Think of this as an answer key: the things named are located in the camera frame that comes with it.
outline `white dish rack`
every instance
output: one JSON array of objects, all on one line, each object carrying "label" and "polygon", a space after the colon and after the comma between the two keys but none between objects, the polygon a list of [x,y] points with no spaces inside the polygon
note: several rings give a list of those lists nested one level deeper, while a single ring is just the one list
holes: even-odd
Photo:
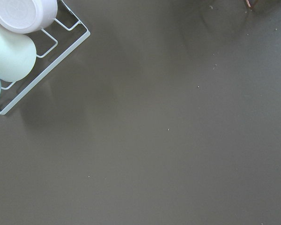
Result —
[{"label": "white dish rack", "polygon": [[[59,19],[55,19],[55,22],[59,24],[64,30],[67,32],[74,32],[75,28],[78,26],[82,26],[82,28],[85,30],[78,38],[75,38],[75,40],[61,53],[57,55],[56,58],[52,62],[49,63],[48,66],[41,69],[41,72],[36,75],[31,81],[29,81],[27,84],[25,84],[24,88],[20,91],[17,91],[17,93],[12,97],[5,100],[5,103],[1,103],[0,107],[0,115],[5,115],[8,111],[10,111],[34,86],[36,86],[37,83],[39,83],[51,70],[53,70],[66,56],[68,56],[75,48],[77,48],[84,40],[86,40],[90,36],[90,31],[88,28],[81,22],[81,20],[72,12],[72,10],[65,4],[63,0],[59,0],[59,11],[62,10],[61,7],[64,8],[65,11],[68,12],[68,14],[71,17],[74,17],[74,25],[71,25],[70,27],[66,26],[64,23],[62,23]],[[38,60],[41,60],[43,58],[48,57],[49,53],[53,51],[58,45],[59,42],[57,38],[54,37],[54,35],[50,34],[48,31],[45,31],[44,29],[41,30],[47,37],[51,39],[51,41],[54,42],[54,45],[50,47],[45,53],[39,55],[37,54]],[[25,77],[23,80],[18,82],[25,82],[25,79],[28,80],[30,74]],[[3,92],[9,91],[12,89],[12,87],[15,86],[16,83],[7,83],[6,87],[1,88],[1,96]]]}]

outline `dish rack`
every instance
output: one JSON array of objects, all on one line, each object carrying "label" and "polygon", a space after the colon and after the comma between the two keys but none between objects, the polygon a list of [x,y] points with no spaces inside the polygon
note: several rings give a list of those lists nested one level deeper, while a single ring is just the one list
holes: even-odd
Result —
[{"label": "dish rack", "polygon": [[[42,48],[48,50],[42,54],[37,54],[37,61],[32,71],[22,80],[17,82],[2,82],[1,95],[0,95],[0,115],[5,115],[9,112],[33,87],[35,87],[48,73],[50,73],[66,56],[68,56],[75,48],[77,48],[84,40],[90,36],[90,31],[82,23],[82,21],[73,13],[73,11],[66,5],[63,0],[58,0],[58,19],[48,27],[46,30],[42,29],[38,32],[29,34],[30,38],[35,42],[37,46],[37,52]],[[64,22],[61,22],[59,17],[64,17]],[[53,34],[54,31],[58,31],[60,34]],[[56,36],[60,36],[60,39],[64,39],[66,48],[58,46],[61,45],[58,42]]]}]

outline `dark gray surface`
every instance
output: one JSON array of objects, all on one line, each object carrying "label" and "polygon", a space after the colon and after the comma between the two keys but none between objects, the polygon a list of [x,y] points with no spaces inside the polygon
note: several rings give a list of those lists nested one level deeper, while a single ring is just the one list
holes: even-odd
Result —
[{"label": "dark gray surface", "polygon": [[281,225],[281,0],[67,3],[92,36],[0,116],[0,225]]}]

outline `wire rack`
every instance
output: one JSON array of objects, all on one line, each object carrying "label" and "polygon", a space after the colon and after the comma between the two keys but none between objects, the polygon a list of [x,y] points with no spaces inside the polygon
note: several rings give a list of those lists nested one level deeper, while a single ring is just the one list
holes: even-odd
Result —
[{"label": "wire rack", "polygon": [[46,30],[42,29],[39,32],[29,34],[30,38],[35,42],[38,52],[34,69],[20,81],[2,82],[0,115],[5,115],[9,112],[66,56],[90,36],[88,28],[66,3],[59,0],[58,4],[58,19],[56,18],[55,22]]}]

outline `gray countertop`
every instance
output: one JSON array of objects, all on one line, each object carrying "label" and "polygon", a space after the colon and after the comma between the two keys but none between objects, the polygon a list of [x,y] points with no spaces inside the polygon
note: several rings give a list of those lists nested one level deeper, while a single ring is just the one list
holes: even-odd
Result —
[{"label": "gray countertop", "polygon": [[281,0],[66,0],[92,35],[0,116],[0,225],[281,225]]}]

